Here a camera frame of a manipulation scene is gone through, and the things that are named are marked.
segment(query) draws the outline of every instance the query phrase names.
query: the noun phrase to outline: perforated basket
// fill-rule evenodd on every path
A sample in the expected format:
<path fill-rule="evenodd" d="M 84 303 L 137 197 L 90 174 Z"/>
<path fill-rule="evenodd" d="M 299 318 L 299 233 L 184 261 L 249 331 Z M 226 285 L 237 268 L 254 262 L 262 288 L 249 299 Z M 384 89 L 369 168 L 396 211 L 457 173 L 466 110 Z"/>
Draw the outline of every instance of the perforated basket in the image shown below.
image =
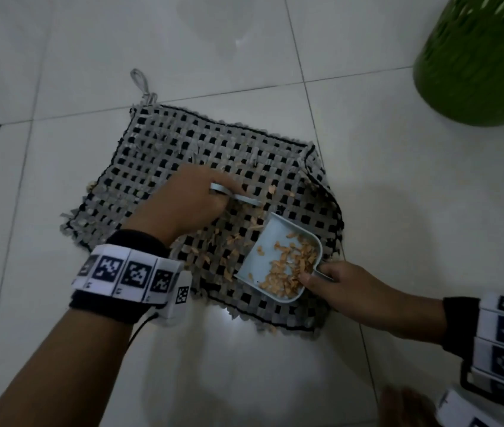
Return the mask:
<path fill-rule="evenodd" d="M 452 120 L 504 124 L 504 0 L 450 0 L 416 60 L 414 82 Z"/>

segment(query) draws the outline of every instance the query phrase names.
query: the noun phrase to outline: green basket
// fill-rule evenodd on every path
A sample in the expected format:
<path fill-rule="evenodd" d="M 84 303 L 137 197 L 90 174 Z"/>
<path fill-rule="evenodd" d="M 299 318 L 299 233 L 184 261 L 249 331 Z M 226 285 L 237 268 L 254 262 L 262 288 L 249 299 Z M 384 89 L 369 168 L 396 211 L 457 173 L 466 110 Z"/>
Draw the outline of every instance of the green basket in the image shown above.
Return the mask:
<path fill-rule="evenodd" d="M 504 0 L 450 0 L 414 64 L 414 82 L 452 120 L 504 124 Z"/>

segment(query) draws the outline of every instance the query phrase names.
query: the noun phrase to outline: tile floor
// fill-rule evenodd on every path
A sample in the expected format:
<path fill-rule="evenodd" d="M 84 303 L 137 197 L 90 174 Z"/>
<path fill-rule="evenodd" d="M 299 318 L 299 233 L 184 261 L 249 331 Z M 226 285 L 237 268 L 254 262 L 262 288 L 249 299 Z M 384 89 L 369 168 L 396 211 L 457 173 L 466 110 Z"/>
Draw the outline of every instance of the tile floor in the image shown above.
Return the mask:
<path fill-rule="evenodd" d="M 59 214 L 109 161 L 133 67 L 161 101 L 319 141 L 347 258 L 392 286 L 504 291 L 504 127 L 445 120 L 412 84 L 446 1 L 0 0 L 0 394 L 66 308 L 85 254 Z M 375 387 L 434 397 L 457 367 L 338 315 L 307 342 L 195 303 L 143 330 L 102 425 L 370 427 Z"/>

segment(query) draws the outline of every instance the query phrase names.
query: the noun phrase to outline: doormat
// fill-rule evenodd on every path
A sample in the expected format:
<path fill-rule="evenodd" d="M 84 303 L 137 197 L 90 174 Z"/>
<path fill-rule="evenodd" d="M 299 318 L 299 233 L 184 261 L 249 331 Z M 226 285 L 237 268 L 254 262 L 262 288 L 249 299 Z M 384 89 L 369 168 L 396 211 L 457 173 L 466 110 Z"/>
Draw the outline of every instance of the doormat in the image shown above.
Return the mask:
<path fill-rule="evenodd" d="M 317 337 L 331 309 L 326 301 L 306 290 L 297 301 L 280 304 L 234 277 L 270 212 L 318 236 L 324 260 L 339 252 L 344 223 L 316 145 L 156 103 L 143 74 L 135 69 L 131 75 L 144 92 L 142 102 L 130 109 L 110 165 L 88 186 L 82 204 L 64 214 L 63 234 L 92 251 L 182 163 L 225 171 L 264 206 L 229 202 L 209 226 L 179 238 L 170 258 L 185 262 L 196 297 L 220 304 L 232 317 L 252 319 L 259 329 Z"/>

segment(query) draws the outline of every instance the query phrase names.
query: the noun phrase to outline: gray and black woven mat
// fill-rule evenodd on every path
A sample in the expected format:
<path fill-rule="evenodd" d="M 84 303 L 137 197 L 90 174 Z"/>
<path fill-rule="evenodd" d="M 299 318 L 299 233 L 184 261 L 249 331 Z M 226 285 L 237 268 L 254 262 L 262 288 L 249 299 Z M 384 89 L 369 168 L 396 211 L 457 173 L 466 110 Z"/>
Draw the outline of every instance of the gray and black woven mat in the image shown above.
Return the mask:
<path fill-rule="evenodd" d="M 158 104 L 141 73 L 133 71 L 135 75 L 144 98 L 130 109 L 130 124 L 110 165 L 82 204 L 66 215 L 61 226 L 65 235 L 91 251 L 180 164 L 195 163 L 230 173 L 248 194 L 264 202 L 266 215 L 275 212 L 313 232 L 323 244 L 324 259 L 338 252 L 344 227 L 341 210 L 313 143 Z M 276 186 L 273 194 L 270 186 Z M 279 304 L 236 278 L 226 278 L 242 265 L 251 248 L 247 241 L 260 235 L 262 229 L 248 230 L 254 215 L 231 201 L 227 212 L 208 227 L 179 238 L 170 257 L 186 262 L 197 296 L 227 307 L 233 316 L 252 318 L 260 328 L 272 325 L 284 332 L 317 335 L 330 310 L 321 298 L 305 291 L 296 302 Z M 242 238 L 226 246 L 227 237 L 238 233 Z M 238 254 L 231 254 L 234 249 Z"/>

